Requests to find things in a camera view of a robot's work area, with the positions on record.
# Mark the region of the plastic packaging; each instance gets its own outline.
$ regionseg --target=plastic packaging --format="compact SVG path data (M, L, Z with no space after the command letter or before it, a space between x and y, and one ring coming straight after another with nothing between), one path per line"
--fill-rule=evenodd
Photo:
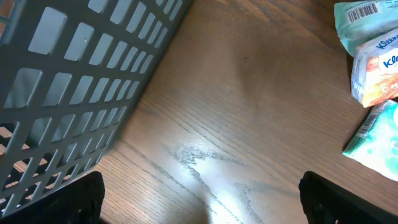
M378 0L335 4L336 30L347 52L398 27L398 1Z
M351 93L364 107L398 96L398 29L357 47Z
M375 106L343 153L395 181L398 181L397 106L392 100Z

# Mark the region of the gray plastic basket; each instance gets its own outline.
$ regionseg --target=gray plastic basket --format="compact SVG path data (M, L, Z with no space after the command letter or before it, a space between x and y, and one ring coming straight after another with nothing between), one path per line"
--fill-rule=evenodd
M28 0L0 17L2 217L112 148L190 3Z

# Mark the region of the kleenex logo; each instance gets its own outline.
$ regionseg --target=kleenex logo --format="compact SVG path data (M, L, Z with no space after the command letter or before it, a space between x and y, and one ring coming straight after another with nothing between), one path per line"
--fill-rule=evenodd
M379 56L379 69L384 74L398 73L398 48Z
M389 66L395 64L396 62L398 62L398 56L392 56L391 59L389 59L386 62L383 62L384 66L386 66L386 68L388 68Z
M387 45L393 43L393 41L395 41L395 40L398 40L398 35L396 35L396 36L394 36L392 38L389 38L386 41L380 41L379 45L376 46L376 47L380 48L380 49L384 49L385 47L387 47Z

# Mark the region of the black object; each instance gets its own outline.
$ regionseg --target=black object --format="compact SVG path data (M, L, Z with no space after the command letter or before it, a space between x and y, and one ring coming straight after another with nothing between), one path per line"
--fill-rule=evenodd
M398 217L314 172L300 181L300 199L309 224L388 224Z
M104 196L102 175L95 171L2 218L0 224L98 223Z

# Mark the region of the wood grain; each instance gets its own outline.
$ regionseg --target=wood grain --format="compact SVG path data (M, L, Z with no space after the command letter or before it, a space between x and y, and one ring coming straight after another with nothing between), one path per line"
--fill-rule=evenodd
M341 151L368 110L332 0L195 1L104 156L109 223L306 223L312 170L392 213L398 183Z
M0 16L4 18L9 18L11 15L12 8L14 7L14 0L3 0L0 4ZM6 28L5 23L0 22L0 37Z

